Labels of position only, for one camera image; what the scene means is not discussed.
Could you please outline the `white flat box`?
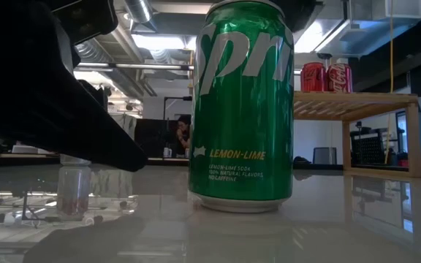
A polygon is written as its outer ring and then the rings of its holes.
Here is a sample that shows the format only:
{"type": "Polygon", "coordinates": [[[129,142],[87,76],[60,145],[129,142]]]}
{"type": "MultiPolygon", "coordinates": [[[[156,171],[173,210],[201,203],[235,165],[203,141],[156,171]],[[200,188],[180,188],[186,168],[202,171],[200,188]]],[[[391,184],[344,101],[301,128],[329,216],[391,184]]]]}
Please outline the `white flat box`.
{"type": "Polygon", "coordinates": [[[52,154],[52,152],[35,148],[30,145],[14,145],[12,147],[12,153],[27,153],[27,154],[52,154]]]}

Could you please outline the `red Coke Zero can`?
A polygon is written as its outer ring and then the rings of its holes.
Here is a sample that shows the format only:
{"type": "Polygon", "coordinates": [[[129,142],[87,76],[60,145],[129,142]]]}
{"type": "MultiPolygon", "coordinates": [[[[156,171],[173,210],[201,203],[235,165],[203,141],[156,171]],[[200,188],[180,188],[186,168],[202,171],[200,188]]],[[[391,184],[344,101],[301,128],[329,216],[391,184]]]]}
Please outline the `red Coke Zero can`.
{"type": "Polygon", "coordinates": [[[325,65],[320,62],[310,62],[303,65],[300,72],[301,91],[327,91],[325,65]]]}

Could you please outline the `silver duct elbow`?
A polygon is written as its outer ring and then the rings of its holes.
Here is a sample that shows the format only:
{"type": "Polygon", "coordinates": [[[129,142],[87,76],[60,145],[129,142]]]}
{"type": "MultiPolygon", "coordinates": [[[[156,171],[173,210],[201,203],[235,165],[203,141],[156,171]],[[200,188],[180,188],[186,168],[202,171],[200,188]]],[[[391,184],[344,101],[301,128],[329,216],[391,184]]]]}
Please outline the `silver duct elbow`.
{"type": "Polygon", "coordinates": [[[135,23],[147,23],[153,16],[148,0],[124,0],[126,10],[135,23]]]}

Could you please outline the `red Coca-Cola can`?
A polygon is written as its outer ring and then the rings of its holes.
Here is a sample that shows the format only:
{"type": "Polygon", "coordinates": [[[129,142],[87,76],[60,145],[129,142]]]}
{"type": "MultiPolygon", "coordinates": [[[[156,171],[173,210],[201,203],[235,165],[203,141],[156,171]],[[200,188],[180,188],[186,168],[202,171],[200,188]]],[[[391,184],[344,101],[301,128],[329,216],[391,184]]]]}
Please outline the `red Coca-Cola can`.
{"type": "Polygon", "coordinates": [[[335,63],[327,68],[327,89],[336,93],[352,92],[352,70],[348,64],[335,63]]]}

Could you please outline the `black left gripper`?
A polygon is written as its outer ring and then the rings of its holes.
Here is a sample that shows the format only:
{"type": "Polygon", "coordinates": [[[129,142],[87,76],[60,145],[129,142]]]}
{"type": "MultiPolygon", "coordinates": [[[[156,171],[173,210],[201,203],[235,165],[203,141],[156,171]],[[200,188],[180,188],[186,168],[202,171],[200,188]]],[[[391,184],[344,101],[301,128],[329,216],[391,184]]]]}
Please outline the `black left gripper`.
{"type": "Polygon", "coordinates": [[[40,0],[0,0],[0,137],[130,172],[147,156],[72,75],[74,45],[40,0]]]}

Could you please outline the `black aluminium table frame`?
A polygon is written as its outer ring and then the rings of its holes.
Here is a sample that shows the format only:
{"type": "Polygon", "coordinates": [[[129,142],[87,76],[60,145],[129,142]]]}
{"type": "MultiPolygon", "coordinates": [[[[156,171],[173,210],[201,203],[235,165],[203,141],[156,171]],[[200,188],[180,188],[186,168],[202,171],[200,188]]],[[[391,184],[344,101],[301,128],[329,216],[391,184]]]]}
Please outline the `black aluminium table frame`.
{"type": "MultiPolygon", "coordinates": [[[[149,159],[147,165],[166,167],[186,167],[189,162],[186,159],[149,159]]],[[[0,167],[40,166],[40,165],[61,165],[58,156],[9,156],[0,157],[0,167]]],[[[306,170],[333,170],[343,169],[341,164],[294,164],[294,169],[306,170]]]]}

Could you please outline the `rectangular silver air duct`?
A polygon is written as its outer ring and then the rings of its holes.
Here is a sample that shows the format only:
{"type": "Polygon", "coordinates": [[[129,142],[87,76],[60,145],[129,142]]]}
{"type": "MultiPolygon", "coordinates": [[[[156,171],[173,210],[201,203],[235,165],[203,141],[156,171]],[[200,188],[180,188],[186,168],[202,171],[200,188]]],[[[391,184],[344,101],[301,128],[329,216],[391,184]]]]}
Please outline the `rectangular silver air duct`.
{"type": "Polygon", "coordinates": [[[421,21],[421,0],[326,0],[315,53],[366,56],[421,21]]]}

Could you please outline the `grey trash bin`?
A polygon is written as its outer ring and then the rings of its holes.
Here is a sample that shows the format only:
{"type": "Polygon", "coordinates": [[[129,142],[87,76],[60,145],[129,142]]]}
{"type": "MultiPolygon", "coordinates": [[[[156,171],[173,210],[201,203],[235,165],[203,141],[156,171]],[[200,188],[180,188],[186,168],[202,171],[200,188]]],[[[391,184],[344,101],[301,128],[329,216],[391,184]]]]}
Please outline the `grey trash bin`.
{"type": "Polygon", "coordinates": [[[314,164],[337,164],[337,150],[334,147],[314,148],[314,164]]]}

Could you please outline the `black partition panel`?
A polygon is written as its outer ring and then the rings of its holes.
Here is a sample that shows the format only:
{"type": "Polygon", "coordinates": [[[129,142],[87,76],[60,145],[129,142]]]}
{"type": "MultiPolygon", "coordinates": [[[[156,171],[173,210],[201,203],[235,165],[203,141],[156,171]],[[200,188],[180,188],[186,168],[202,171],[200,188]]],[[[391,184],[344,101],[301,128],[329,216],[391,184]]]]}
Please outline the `black partition panel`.
{"type": "Polygon", "coordinates": [[[143,149],[148,158],[164,158],[165,147],[172,149],[176,157],[178,122],[174,120],[137,119],[134,141],[143,149]]]}

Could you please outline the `green Sprite can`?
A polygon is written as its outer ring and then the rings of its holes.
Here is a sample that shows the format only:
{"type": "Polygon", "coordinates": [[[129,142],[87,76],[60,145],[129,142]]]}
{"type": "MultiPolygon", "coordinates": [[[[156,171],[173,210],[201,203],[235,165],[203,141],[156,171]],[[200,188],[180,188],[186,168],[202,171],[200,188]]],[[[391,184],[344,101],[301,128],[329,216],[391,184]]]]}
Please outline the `green Sprite can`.
{"type": "Polygon", "coordinates": [[[271,0],[223,0],[197,37],[189,190],[234,213],[292,195],[294,43],[271,0]]]}

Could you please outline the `black perforated rack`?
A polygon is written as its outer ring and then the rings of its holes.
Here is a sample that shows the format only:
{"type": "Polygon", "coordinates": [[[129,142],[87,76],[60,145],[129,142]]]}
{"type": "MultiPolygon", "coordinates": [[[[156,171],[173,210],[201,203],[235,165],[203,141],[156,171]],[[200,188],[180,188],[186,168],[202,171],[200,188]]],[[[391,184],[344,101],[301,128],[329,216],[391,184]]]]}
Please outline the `black perforated rack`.
{"type": "Polygon", "coordinates": [[[383,134],[386,128],[362,127],[351,131],[351,159],[353,164],[384,164],[385,149],[383,134]]]}

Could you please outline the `white teal patterned cloth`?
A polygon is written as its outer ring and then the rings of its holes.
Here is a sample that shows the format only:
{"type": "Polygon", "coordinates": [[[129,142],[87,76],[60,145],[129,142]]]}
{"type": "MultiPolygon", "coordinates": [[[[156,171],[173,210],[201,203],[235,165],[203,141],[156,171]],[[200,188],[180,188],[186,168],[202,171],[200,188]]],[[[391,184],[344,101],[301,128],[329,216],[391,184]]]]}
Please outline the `white teal patterned cloth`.
{"type": "Polygon", "coordinates": [[[110,117],[134,140],[136,118],[124,113],[112,113],[110,117]]]}

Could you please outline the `silver Diet Coke can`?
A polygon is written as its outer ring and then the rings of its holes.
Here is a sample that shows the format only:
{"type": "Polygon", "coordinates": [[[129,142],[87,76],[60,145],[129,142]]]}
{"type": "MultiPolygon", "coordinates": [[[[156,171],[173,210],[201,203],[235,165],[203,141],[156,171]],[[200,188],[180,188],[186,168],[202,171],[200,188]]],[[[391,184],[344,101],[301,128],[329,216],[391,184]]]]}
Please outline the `silver Diet Coke can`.
{"type": "Polygon", "coordinates": [[[91,164],[89,160],[74,157],[74,156],[69,156],[66,154],[60,155],[60,162],[64,166],[88,166],[91,164]]]}

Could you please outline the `person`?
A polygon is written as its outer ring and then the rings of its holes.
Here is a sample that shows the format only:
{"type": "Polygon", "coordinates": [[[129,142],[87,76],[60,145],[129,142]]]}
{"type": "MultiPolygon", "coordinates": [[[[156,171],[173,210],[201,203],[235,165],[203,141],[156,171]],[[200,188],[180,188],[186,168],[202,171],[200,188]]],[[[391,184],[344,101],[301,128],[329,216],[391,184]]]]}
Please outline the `person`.
{"type": "Polygon", "coordinates": [[[190,127],[191,127],[191,116],[181,115],[178,119],[178,128],[176,131],[176,137],[181,147],[186,150],[190,146],[190,127]]]}

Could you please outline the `long ceiling light tube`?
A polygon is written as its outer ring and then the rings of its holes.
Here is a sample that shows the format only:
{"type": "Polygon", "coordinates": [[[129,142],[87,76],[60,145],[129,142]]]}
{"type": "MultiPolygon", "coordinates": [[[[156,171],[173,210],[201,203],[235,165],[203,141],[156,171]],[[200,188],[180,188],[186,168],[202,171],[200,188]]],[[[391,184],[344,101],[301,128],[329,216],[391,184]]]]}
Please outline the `long ceiling light tube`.
{"type": "Polygon", "coordinates": [[[155,70],[181,70],[193,71],[193,65],[185,64],[119,64],[119,63],[79,63],[77,67],[101,68],[101,69],[155,69],[155,70]]]}

